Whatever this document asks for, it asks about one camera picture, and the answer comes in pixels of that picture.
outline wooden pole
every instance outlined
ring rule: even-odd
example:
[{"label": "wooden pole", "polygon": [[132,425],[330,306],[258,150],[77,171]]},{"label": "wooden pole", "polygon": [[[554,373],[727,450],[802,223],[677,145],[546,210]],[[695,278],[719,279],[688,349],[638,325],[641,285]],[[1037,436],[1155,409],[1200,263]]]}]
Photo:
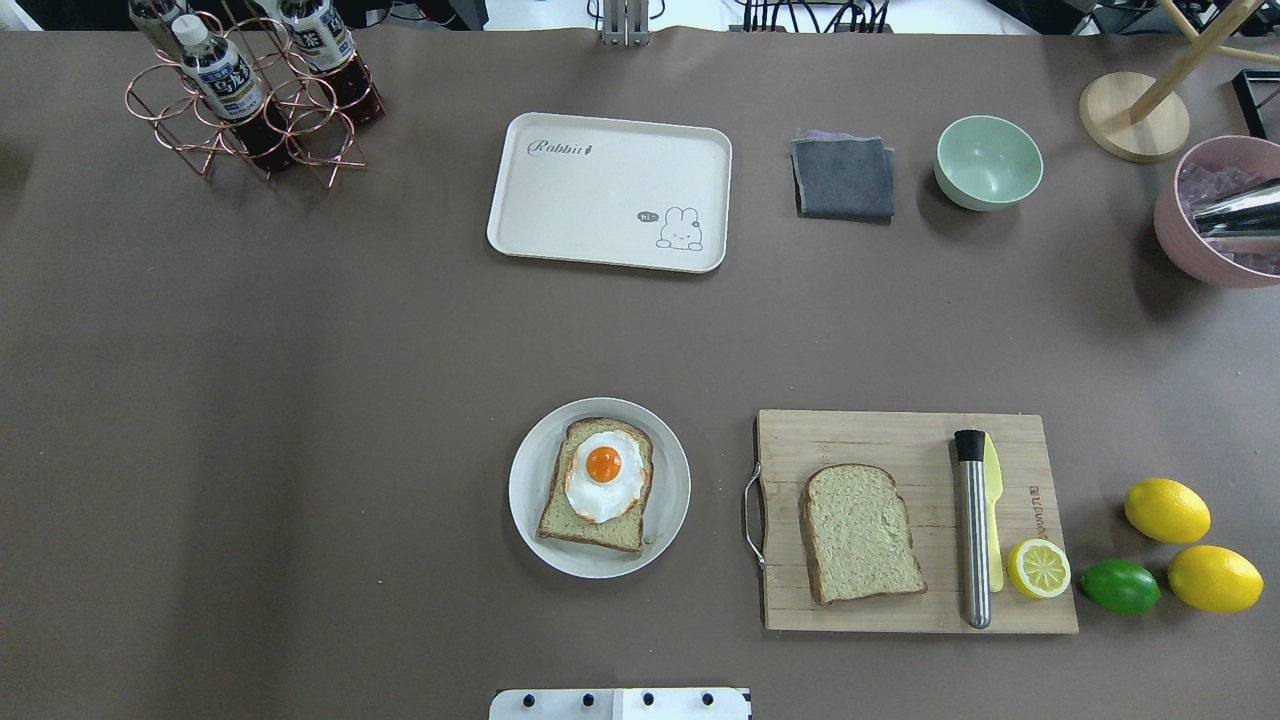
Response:
[{"label": "wooden pole", "polygon": [[1187,76],[1192,74],[1192,70],[1197,65],[1204,61],[1204,58],[1210,53],[1217,49],[1224,40],[1228,38],[1238,27],[1244,24],[1244,20],[1249,19],[1249,15],[1258,9],[1262,0],[1235,0],[1222,14],[1217,17],[1208,28],[1204,29],[1197,37],[1192,46],[1187,49],[1187,53],[1179,58],[1178,63],[1174,64],[1172,69],[1165,73],[1164,77],[1156,81],[1156,85],[1151,86],[1147,92],[1142,94],[1142,97],[1129,108],[1129,122],[1137,124],[1147,119],[1147,115],[1160,105],[1165,97],[1178,87]]},{"label": "wooden pole", "polygon": [[[1190,20],[1183,17],[1181,10],[1178,5],[1174,5],[1174,0],[1158,0],[1160,5],[1169,13],[1170,19],[1178,26],[1178,29],[1183,31],[1183,36],[1192,42],[1199,37],[1199,33],[1192,27]],[[1268,65],[1280,65],[1280,55],[1272,55],[1271,53],[1256,53],[1253,50],[1242,50],[1239,47],[1228,47],[1226,45],[1220,45],[1213,50],[1219,55],[1226,55],[1228,58],[1238,58],[1240,60],[1249,60],[1251,63],[1266,63]]]}]

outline bottle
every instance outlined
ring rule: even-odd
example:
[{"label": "bottle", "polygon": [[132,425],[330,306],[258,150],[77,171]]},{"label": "bottle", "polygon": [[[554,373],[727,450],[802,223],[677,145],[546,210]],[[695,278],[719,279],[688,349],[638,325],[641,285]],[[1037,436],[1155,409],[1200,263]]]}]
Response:
[{"label": "bottle", "polygon": [[236,44],[210,33],[196,15],[178,15],[172,27],[183,46],[182,72],[195,81],[219,118],[236,123],[230,129],[253,164],[269,173],[292,165],[284,135],[278,129],[285,127],[284,114],[268,101],[262,79]]},{"label": "bottle", "polygon": [[284,24],[284,17],[280,15],[280,0],[253,0],[253,4],[257,5],[259,12],[264,15]]},{"label": "bottle", "polygon": [[169,23],[187,12],[187,0],[129,0],[129,19],[134,27],[175,63],[182,56],[182,45],[169,29]]},{"label": "bottle", "polygon": [[365,64],[356,58],[356,41],[332,0],[280,0],[280,15],[307,65],[333,86],[330,100],[352,123],[362,126],[383,117],[383,101]]}]

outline bread crust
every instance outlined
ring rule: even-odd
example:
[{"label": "bread crust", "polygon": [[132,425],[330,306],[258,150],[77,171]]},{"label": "bread crust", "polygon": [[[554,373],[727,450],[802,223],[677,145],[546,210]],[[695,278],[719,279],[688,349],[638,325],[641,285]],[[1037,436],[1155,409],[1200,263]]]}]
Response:
[{"label": "bread crust", "polygon": [[[621,546],[602,538],[562,533],[557,532],[553,528],[547,527],[547,518],[548,514],[550,512],[552,505],[556,502],[558,496],[564,496],[564,479],[566,475],[570,471],[572,471],[572,468],[562,466],[566,457],[572,459],[573,456],[572,452],[564,452],[564,450],[567,448],[566,443],[571,441],[575,430],[582,424],[599,423],[599,421],[616,424],[618,425],[616,429],[622,430],[627,434],[639,436],[645,441],[644,446],[646,447],[646,451],[644,452],[644,466],[641,468],[644,488],[640,491],[640,497],[635,502],[632,502],[632,505],[626,510],[626,512],[618,515],[617,518],[605,520],[604,523],[599,523],[599,525],[608,525],[609,523],[628,519],[628,516],[637,512],[639,518],[636,518],[636,538],[634,544]],[[547,503],[543,506],[543,516],[538,524],[538,537],[562,539],[582,544],[594,544],[609,550],[617,550],[620,552],[630,552],[630,553],[641,552],[644,550],[644,510],[649,505],[649,493],[652,491],[653,491],[653,438],[650,438],[648,433],[632,425],[631,423],[627,423],[625,420],[618,420],[616,418],[582,418],[581,420],[575,420],[573,423],[570,423],[567,428],[564,428],[564,439],[561,441],[561,447],[556,455],[556,470],[552,474],[550,488],[547,492]],[[577,514],[573,514],[573,519],[577,523],[581,523],[582,525],[596,525],[596,523],[590,523],[589,520],[584,520]]]},{"label": "bread crust", "polygon": [[813,475],[809,475],[809,479],[805,480],[804,483],[804,491],[801,491],[800,493],[800,538],[804,542],[804,550],[808,560],[805,562],[805,569],[809,573],[809,592],[813,594],[813,601],[817,602],[818,605],[831,605],[833,602],[842,602],[842,601],[851,602],[856,600],[863,600],[864,597],[908,596],[908,594],[920,594],[923,592],[928,592],[929,583],[928,580],[924,580],[924,569],[920,568],[920,560],[915,557],[915,552],[911,552],[911,560],[915,562],[915,570],[920,574],[920,580],[922,584],[924,585],[920,589],[906,591],[906,592],[882,592],[882,593],[865,594],[852,598],[828,597],[826,588],[822,587],[822,573],[819,571],[818,568],[818,552],[815,547],[817,542],[815,536],[818,530],[813,525],[813,518],[810,518],[809,515],[809,505],[813,501],[810,496],[810,486],[813,484],[813,480],[818,475],[826,473],[827,470],[833,470],[836,468],[870,468],[873,470],[879,470],[881,473],[884,473],[884,477],[888,478],[890,486],[893,488],[893,497],[902,507],[902,518],[906,519],[906,547],[909,550],[915,548],[915,538],[911,537],[911,516],[908,512],[906,501],[902,500],[902,496],[899,495],[897,492],[897,480],[893,479],[893,473],[890,473],[888,470],[878,465],[868,465],[865,462],[841,462],[838,465],[827,465],[826,468],[822,468]]}]

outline toast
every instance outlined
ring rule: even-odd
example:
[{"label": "toast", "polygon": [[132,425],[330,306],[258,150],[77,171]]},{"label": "toast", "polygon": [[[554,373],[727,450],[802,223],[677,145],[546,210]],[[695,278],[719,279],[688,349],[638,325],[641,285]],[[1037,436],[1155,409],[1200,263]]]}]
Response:
[{"label": "toast", "polygon": [[911,551],[906,503],[893,477],[873,465],[832,465],[800,496],[809,588],[819,605],[928,589]]},{"label": "toast", "polygon": [[[641,469],[644,489],[636,503],[622,515],[604,523],[590,523],[573,512],[573,506],[564,495],[564,480],[572,473],[573,452],[577,446],[588,437],[604,430],[622,430],[640,445],[644,457]],[[543,509],[541,520],[538,521],[538,537],[598,544],[621,552],[640,552],[644,548],[644,509],[649,503],[650,489],[653,489],[653,441],[644,430],[611,418],[577,420],[564,430],[547,506]]]}]

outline wooden base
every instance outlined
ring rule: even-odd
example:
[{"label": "wooden base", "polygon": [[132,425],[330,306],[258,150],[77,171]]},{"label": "wooden base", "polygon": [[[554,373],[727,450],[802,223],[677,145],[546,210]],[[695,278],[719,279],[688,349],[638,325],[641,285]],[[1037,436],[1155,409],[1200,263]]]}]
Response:
[{"label": "wooden base", "polygon": [[1187,145],[1190,117],[1178,95],[1169,94],[1140,122],[1129,108],[1156,83],[1140,73],[1111,73],[1089,83],[1080,94],[1080,122],[1103,150],[1130,163],[1158,163]]}]

